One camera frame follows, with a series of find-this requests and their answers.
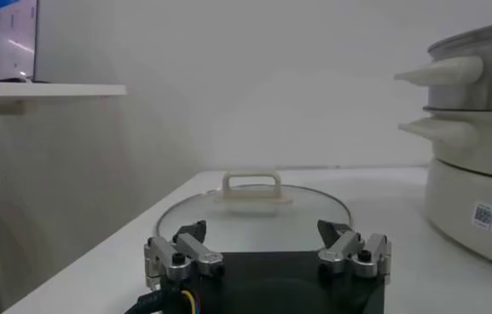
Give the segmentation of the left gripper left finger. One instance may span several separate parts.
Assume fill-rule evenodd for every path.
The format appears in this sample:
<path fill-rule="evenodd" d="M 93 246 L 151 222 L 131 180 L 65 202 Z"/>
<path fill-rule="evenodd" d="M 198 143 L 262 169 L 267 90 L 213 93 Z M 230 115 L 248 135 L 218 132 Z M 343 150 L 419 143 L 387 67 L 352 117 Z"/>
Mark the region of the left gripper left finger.
<path fill-rule="evenodd" d="M 206 221 L 185 225 L 167 240 L 161 235 L 149 237 L 144 245 L 146 286 L 154 291 L 162 282 L 181 284 L 194 274 L 218 277 L 224 273 L 219 252 L 204 245 Z"/>

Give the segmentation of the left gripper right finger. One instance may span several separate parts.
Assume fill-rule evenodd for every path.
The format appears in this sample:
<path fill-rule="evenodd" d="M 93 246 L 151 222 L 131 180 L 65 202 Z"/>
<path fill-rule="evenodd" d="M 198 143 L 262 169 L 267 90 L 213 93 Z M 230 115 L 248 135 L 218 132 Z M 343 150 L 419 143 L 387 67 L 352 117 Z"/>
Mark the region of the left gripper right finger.
<path fill-rule="evenodd" d="M 367 240 L 348 224 L 317 222 L 324 247 L 317 252 L 319 277 L 324 282 L 346 274 L 360 279 L 391 281 L 391 241 L 373 233 Z"/>

